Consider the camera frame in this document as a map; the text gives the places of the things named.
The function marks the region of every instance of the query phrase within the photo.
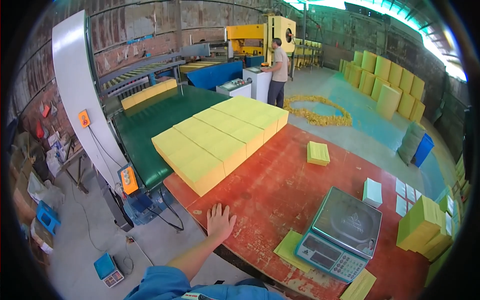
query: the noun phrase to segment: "orange control box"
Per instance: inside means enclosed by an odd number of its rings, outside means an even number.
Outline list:
[[[90,125],[90,118],[88,117],[87,110],[84,109],[78,114],[78,119],[80,120],[80,123],[82,124],[82,127],[85,128],[88,125]]]
[[[125,193],[127,193],[127,195],[130,195],[138,189],[137,179],[135,179],[135,173],[133,172],[132,167],[122,170],[120,174],[123,190]]]

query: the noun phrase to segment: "beige shirt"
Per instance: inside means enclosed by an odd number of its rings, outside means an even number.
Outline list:
[[[288,79],[288,56],[281,47],[275,49],[274,52],[275,64],[279,61],[282,62],[280,70],[273,71],[272,80],[279,82],[286,82]]]

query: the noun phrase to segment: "sleeve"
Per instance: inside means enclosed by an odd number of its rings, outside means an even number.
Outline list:
[[[282,53],[280,53],[280,51],[275,51],[275,62],[283,62],[283,56],[282,56]]]
[[[181,270],[169,266],[152,266],[147,268],[140,284],[125,299],[168,300],[181,297],[190,290],[190,282]]]

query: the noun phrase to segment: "red wooden table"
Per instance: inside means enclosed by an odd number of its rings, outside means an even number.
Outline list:
[[[306,162],[308,141],[328,145],[330,164]],[[206,228],[206,212],[215,203],[238,216],[224,245],[282,285],[313,299],[337,299],[346,284],[321,271],[293,267],[273,253],[290,229],[303,233],[331,186],[361,199],[367,177],[382,184],[383,213],[374,257],[366,269],[377,277],[366,299],[412,299],[422,290],[428,260],[396,247],[396,178],[370,162],[322,138],[287,124],[240,167],[203,197],[177,174],[165,186]]]

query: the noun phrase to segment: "blue work uniform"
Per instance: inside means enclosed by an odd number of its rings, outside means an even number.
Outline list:
[[[283,300],[279,294],[266,288],[249,285],[190,286],[186,275],[179,269],[168,266],[152,266],[144,278],[125,300]]]

